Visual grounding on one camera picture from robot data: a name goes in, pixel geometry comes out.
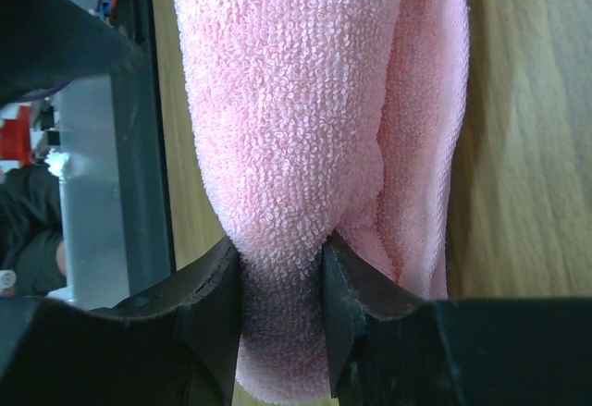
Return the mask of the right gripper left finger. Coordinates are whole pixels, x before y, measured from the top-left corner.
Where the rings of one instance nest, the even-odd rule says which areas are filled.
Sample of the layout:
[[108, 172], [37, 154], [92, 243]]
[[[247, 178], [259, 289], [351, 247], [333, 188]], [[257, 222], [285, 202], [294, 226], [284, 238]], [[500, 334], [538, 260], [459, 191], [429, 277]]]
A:
[[111, 308], [1, 301], [5, 405], [229, 405], [241, 336], [229, 239]]

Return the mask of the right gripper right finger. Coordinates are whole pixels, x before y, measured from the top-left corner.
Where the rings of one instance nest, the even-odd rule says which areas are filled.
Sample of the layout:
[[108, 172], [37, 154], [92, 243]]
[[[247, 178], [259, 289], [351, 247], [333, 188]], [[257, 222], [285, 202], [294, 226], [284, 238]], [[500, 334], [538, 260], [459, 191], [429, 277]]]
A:
[[427, 301], [339, 235], [322, 249], [330, 390], [342, 405], [587, 405], [587, 298]]

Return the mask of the pink towel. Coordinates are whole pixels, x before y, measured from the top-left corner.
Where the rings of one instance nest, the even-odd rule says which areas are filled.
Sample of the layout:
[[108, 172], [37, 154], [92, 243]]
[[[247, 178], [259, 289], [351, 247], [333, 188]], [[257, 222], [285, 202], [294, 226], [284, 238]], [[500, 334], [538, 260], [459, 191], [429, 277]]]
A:
[[447, 296], [467, 0], [174, 0], [195, 150], [241, 257], [237, 381], [329, 393], [322, 244], [337, 231], [423, 298]]

